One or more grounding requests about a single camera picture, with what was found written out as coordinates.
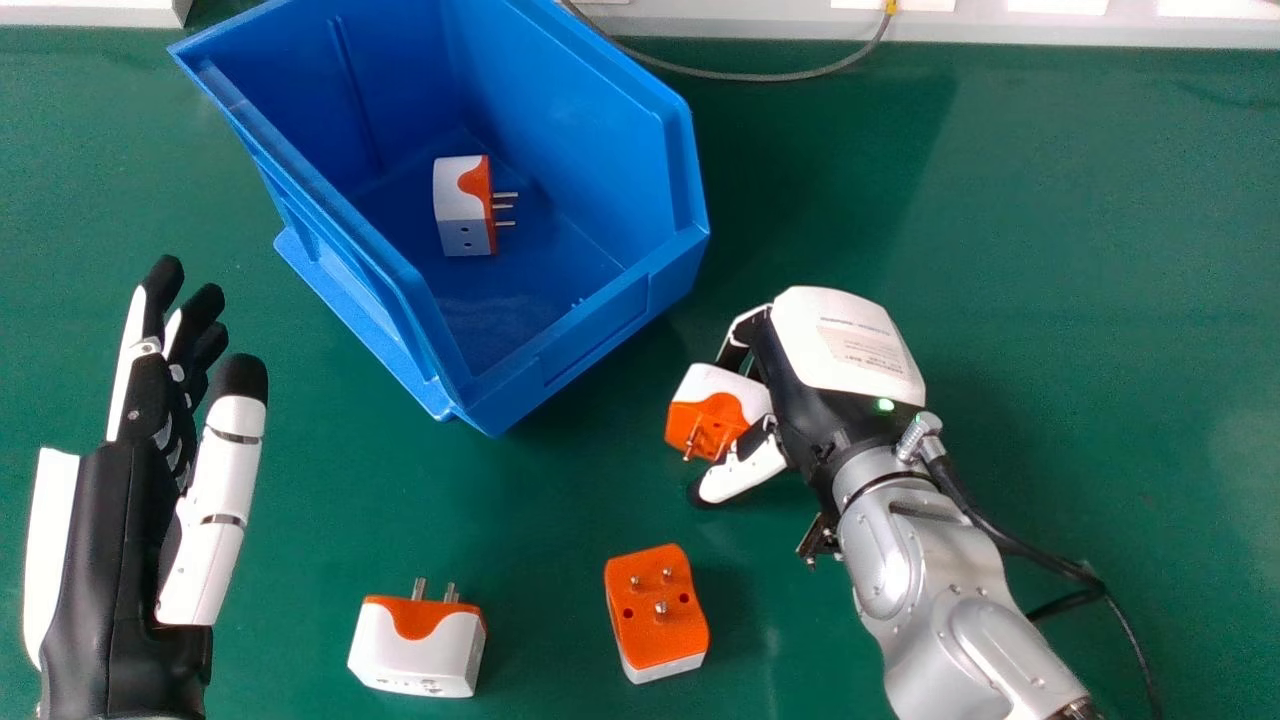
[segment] gray cable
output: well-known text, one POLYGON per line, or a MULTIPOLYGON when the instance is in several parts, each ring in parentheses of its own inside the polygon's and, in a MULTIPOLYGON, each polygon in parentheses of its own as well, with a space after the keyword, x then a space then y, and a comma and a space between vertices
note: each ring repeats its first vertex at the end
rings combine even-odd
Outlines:
POLYGON ((604 32, 604 29, 599 24, 596 24, 595 20, 586 17, 586 13, 584 13, 573 0, 561 0, 561 3, 563 3, 564 8, 570 13, 572 13, 577 19, 582 20, 582 23, 586 24, 586 27, 591 28, 593 31, 595 31, 596 35, 607 40, 609 45, 613 45, 614 47, 625 53, 627 56, 639 63, 644 63, 645 65, 682 76, 690 76, 704 79, 718 79, 726 82, 796 82, 801 79, 813 79, 817 77, 840 72, 845 68, 854 65, 867 55, 870 55, 872 50, 876 50, 876 47, 879 46, 881 40, 884 38, 884 31, 888 29, 888 22, 893 18, 893 15, 886 10, 883 19, 881 19, 879 27, 876 28, 876 35, 873 35, 872 38, 868 40, 865 45, 863 45, 854 53, 850 53, 849 55, 845 55, 844 58, 836 60, 835 63, 822 65, 820 68, 797 70, 794 73, 722 73, 717 70, 704 70, 700 68, 691 68, 689 65, 681 65, 677 63, 668 63, 667 60, 663 60, 660 58, 654 58, 653 55, 648 55, 639 50, 627 47, 626 45, 622 45, 617 40, 614 40, 609 33, 604 32))

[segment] green table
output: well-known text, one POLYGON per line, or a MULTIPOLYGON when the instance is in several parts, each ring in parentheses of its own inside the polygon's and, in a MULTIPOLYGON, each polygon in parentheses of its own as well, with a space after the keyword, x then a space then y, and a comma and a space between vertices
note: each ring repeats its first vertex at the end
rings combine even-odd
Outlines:
MULTIPOLYGON (((233 348, 273 370, 215 720, 890 717, 844 571, 792 555, 803 484, 698 511, 660 441, 684 368, 796 283, 890 307, 975 493, 1111 582, 1169 717, 1280 715, 1280 56, 888 46, 800 86, 673 78, 714 228, 698 290, 493 441, 430 420, 275 256, 280 222, 177 38, 0 29, 0 716, 38 688, 19 632, 36 450, 101 437, 131 288, 165 251, 225 286, 233 348), (695 565, 712 652, 637 688, 602 569, 664 542, 695 565), (362 596, 417 574, 488 615, 471 702, 344 666, 362 596)), ((840 51, 646 47, 760 68, 840 51)), ((1028 607, 1066 589, 1010 571, 1028 607)), ((1146 716, 1105 609, 1047 633, 1112 717, 1146 716)))

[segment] robotic arm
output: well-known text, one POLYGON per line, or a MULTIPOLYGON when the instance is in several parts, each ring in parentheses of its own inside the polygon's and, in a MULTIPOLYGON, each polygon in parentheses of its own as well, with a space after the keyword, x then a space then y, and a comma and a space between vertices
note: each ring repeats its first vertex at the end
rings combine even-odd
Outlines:
POLYGON ((40 720, 204 719, 218 619, 248 521, 266 368, 233 355, 206 284, 161 258, 125 319, 105 442, 42 448, 27 538, 23 637, 40 720), (195 411, 210 396, 204 433, 195 411))
POLYGON ((690 368, 666 439, 713 462, 690 488, 703 506, 801 473, 822 510, 797 552, 845 565, 901 720, 1098 717, 1019 611, 992 536, 943 491, 942 427, 924 406, 883 307, 794 287, 736 318, 714 365, 690 368))

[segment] black cable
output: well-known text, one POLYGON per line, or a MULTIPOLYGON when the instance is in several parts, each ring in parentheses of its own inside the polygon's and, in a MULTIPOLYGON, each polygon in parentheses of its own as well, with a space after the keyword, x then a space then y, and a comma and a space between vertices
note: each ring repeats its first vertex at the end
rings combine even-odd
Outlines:
POLYGON ((1129 641, 1129 647, 1133 650, 1134 659, 1138 661, 1138 667, 1142 670, 1142 682, 1147 691, 1147 705, 1151 707, 1151 717, 1152 720, 1162 720, 1165 716, 1164 703, 1160 700, 1160 692, 1156 688, 1156 679, 1151 671, 1151 664, 1147 661, 1147 653, 1143 651, 1142 643, 1138 641, 1138 634, 1133 630, 1133 624, 1129 621, 1129 616, 1120 609, 1120 605, 1116 602, 1115 597, 1111 596, 1111 592, 1107 591, 1102 579, 1093 574, 1093 571, 1078 562, 1071 562, 1065 557, 1044 552, 992 523, 986 515, 982 514, 977 503, 969 496, 964 484, 961 484, 950 456, 940 455, 933 460, 927 460, 925 466, 928 468, 929 474, 933 475, 933 479, 937 480, 938 486, 942 488, 942 492, 951 497, 956 506, 973 521, 975 527, 991 536, 992 541, 1001 550, 1014 555, 1021 555, 1047 570, 1052 570, 1053 573, 1085 585, 1085 588, 1079 592, 1060 597, 1028 612, 1027 616, 1029 620, 1033 623, 1036 620, 1043 620, 1046 618, 1066 612, 1068 610, 1082 607, 1097 600, 1102 600, 1107 603, 1107 607, 1111 609, 1111 612, 1120 623, 1125 639, 1129 641))
POLYGON ((577 19, 582 20, 582 23, 586 27, 595 31, 595 33, 603 37, 605 41, 608 41, 609 45, 617 47, 627 56, 639 63, 643 63, 652 68, 678 73, 682 76, 690 76, 703 79, 718 79, 727 82, 796 82, 803 79, 813 79, 823 76, 829 76, 832 73, 850 68, 863 58, 870 55, 872 50, 876 50, 876 47, 879 46, 881 41, 884 38, 884 32, 888 29, 890 19, 892 19, 893 14, 897 12, 897 1, 887 0, 884 4, 884 17, 881 19, 881 24, 879 27, 876 28, 876 33, 872 36, 872 38, 868 40, 858 50, 850 53, 849 55, 845 55, 844 58, 836 60, 835 63, 828 63, 819 68, 797 70, 794 73, 722 73, 717 70, 704 70, 701 68, 692 68, 689 65, 681 65, 678 63, 671 63, 660 58, 654 58, 653 55, 648 55, 645 53, 628 47, 614 40, 613 36, 611 36, 609 33, 604 32, 604 28, 602 28, 595 20, 589 18, 586 13, 584 13, 573 0, 561 0, 561 3, 564 4, 564 9, 572 13, 573 17, 576 17, 577 19))

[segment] blue storage container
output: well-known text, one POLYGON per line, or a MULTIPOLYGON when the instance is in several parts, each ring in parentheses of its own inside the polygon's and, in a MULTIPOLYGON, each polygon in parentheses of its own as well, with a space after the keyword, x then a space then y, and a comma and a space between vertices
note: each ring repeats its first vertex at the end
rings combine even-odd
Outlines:
POLYGON ((689 106, 552 0, 276 0, 172 47, 287 223, 275 247, 436 419, 509 428, 689 292, 689 106), (445 258, 438 156, 520 192, 445 258))

